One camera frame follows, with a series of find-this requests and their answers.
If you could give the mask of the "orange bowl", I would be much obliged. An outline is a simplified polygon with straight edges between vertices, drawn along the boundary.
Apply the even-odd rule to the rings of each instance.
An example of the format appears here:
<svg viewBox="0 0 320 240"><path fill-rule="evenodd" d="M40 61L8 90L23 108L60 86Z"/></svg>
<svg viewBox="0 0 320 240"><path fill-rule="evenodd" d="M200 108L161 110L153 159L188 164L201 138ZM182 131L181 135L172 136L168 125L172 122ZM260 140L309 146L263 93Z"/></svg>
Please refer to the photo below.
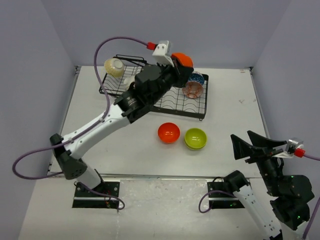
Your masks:
<svg viewBox="0 0 320 240"><path fill-rule="evenodd" d="M194 66L192 59L184 53L174 52L171 54L171 57L173 59L176 59L184 67L192 68Z"/></svg>
<svg viewBox="0 0 320 240"><path fill-rule="evenodd" d="M159 126L157 135L163 143L173 144L179 139L181 131L176 124L172 122L165 122Z"/></svg>

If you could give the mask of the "lime green bowl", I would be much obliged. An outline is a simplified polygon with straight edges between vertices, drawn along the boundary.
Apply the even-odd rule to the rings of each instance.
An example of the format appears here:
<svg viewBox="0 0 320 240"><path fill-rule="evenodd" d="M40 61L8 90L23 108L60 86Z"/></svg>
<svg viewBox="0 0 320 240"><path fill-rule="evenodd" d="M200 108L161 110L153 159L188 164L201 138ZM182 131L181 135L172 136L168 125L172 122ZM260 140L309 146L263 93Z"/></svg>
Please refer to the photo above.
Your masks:
<svg viewBox="0 0 320 240"><path fill-rule="evenodd" d="M185 142L207 142L206 133L199 128L190 128L185 132Z"/></svg>
<svg viewBox="0 0 320 240"><path fill-rule="evenodd" d="M207 142L202 142L202 141L191 141L191 142L188 142L188 141L185 141L184 142L185 145L192 151L199 151L201 149L203 149Z"/></svg>

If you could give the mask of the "lime green bowl front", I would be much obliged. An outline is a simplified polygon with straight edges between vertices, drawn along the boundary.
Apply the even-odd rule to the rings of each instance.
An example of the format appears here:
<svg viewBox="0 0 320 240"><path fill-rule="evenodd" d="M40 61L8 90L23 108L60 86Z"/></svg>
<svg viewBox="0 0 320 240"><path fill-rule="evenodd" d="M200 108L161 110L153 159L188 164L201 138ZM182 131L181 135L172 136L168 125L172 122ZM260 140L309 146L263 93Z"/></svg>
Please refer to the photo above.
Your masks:
<svg viewBox="0 0 320 240"><path fill-rule="evenodd" d="M199 128L190 128L185 132L185 142L207 142L206 133Z"/></svg>

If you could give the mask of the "white floral bowl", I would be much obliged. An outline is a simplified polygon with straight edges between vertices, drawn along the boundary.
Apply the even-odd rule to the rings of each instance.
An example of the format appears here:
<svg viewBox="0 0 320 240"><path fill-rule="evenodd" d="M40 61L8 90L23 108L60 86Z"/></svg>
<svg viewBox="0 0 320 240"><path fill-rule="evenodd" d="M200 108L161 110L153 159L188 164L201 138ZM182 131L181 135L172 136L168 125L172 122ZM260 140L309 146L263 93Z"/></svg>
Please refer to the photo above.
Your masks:
<svg viewBox="0 0 320 240"><path fill-rule="evenodd" d="M130 88L131 84L134 82L135 82L134 76L130 76L130 77L125 78L123 81L123 85L124 85L125 90L127 91Z"/></svg>

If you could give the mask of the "orange bowl front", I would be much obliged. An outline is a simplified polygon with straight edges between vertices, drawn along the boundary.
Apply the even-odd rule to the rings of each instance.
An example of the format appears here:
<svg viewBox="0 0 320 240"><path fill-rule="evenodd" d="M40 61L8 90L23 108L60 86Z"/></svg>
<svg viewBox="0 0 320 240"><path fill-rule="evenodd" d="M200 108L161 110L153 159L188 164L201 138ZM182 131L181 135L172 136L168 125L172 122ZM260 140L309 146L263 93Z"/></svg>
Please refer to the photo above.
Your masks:
<svg viewBox="0 0 320 240"><path fill-rule="evenodd" d="M159 126L157 135L163 143L173 144L179 139L181 131L176 124L172 122L165 122Z"/></svg>

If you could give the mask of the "yellow checkered white bowl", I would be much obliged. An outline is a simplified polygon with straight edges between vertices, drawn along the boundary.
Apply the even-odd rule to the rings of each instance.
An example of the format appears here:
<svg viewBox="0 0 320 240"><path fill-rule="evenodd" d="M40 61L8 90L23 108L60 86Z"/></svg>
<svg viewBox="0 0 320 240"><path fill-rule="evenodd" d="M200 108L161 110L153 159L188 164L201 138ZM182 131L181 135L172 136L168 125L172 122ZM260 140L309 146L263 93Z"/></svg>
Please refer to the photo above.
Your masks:
<svg viewBox="0 0 320 240"><path fill-rule="evenodd" d="M125 65L118 58L109 58L104 62L104 68L107 74L119 78L124 74Z"/></svg>

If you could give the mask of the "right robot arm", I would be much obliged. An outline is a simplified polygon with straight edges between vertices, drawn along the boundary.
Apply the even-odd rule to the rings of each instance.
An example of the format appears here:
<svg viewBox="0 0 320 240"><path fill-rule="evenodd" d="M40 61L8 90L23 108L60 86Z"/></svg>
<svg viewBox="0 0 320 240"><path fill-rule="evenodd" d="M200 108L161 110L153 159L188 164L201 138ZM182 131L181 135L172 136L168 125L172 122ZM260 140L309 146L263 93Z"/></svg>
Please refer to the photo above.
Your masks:
<svg viewBox="0 0 320 240"><path fill-rule="evenodd" d="M279 220L273 223L258 203L250 183L235 170L223 178L223 191L235 196L256 222L265 240L306 240L315 214L308 206L315 195L310 180L304 175L285 175L284 159L303 157L304 142L298 138L272 140L251 130L250 143L238 136L230 136L235 160L244 159L256 164L267 189L272 211Z"/></svg>

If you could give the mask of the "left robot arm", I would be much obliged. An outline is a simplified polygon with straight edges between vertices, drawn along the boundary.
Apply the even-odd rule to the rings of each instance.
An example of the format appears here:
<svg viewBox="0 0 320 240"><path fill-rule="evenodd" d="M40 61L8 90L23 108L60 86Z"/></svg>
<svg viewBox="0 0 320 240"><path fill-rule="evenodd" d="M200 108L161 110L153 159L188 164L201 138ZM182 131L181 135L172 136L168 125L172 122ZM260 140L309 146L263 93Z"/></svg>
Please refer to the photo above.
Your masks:
<svg viewBox="0 0 320 240"><path fill-rule="evenodd" d="M189 56L174 53L171 63L149 64L124 80L125 92L107 109L83 127L61 136L54 134L50 143L53 155L67 180L77 180L88 193L97 197L103 193L100 174L89 167L82 157L93 146L113 132L134 123L150 112L151 107L172 87L182 88L194 71Z"/></svg>

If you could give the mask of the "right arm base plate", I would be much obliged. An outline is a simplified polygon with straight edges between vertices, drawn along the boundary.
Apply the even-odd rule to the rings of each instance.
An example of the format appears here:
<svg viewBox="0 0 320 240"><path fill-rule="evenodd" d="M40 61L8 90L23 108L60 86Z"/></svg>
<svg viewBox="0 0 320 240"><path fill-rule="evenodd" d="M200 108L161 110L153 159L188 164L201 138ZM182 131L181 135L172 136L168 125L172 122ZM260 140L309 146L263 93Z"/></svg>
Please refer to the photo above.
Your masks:
<svg viewBox="0 0 320 240"><path fill-rule="evenodd" d="M207 182L208 192L222 191L227 192L227 189L222 178L214 178ZM208 195L209 207L213 209L244 209L243 204L235 197L231 197L225 193L215 192Z"/></svg>

